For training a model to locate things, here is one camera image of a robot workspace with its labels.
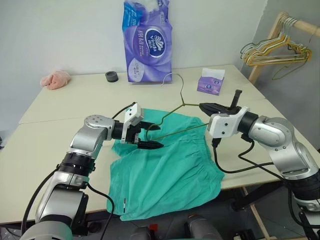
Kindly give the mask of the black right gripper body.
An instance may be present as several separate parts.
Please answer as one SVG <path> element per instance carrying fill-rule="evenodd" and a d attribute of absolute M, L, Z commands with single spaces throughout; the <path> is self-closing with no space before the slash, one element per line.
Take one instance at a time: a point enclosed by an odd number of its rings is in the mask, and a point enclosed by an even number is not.
<path fill-rule="evenodd" d="M 236 115 L 242 108 L 240 106 L 235 107 L 221 107 L 221 113 L 228 114 L 228 115 Z"/>

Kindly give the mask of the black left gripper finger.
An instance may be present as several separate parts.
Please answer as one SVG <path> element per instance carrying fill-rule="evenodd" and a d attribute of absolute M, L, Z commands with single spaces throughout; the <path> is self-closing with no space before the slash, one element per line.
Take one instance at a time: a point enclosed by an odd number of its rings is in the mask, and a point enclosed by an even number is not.
<path fill-rule="evenodd" d="M 156 150 L 162 148 L 164 145 L 160 142 L 157 141 L 139 141 L 137 143 L 137 148 L 138 149 L 143 149 L 143 150 Z"/>
<path fill-rule="evenodd" d="M 140 128 L 144 129 L 144 130 L 147 130 L 147 131 L 156 131 L 156 130 L 160 130 L 161 129 L 161 127 L 158 126 L 157 124 L 152 123 L 152 122 L 146 122 L 146 121 L 141 121 L 140 122 Z"/>

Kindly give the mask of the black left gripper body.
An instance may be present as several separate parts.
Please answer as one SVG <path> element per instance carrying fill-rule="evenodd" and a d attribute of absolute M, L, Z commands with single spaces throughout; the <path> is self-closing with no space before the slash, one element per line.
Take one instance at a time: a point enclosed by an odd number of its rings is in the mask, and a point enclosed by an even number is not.
<path fill-rule="evenodd" d="M 142 123 L 139 122 L 136 125 L 130 124 L 126 130 L 125 142 L 128 144 L 137 145 L 140 141 L 139 133 L 142 129 Z"/>

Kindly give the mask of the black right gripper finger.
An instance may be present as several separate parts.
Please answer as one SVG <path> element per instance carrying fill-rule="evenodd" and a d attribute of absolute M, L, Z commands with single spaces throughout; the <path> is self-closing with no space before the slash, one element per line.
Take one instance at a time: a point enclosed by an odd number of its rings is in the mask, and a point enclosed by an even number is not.
<path fill-rule="evenodd" d="M 228 107 L 217 104 L 217 103 L 200 103 L 199 108 L 206 115 L 211 116 L 212 114 L 228 114 Z"/>
<path fill-rule="evenodd" d="M 239 90 L 239 89 L 235 90 L 235 94 L 232 99 L 232 108 L 233 109 L 237 107 L 241 93 L 242 93 L 242 90 Z"/>

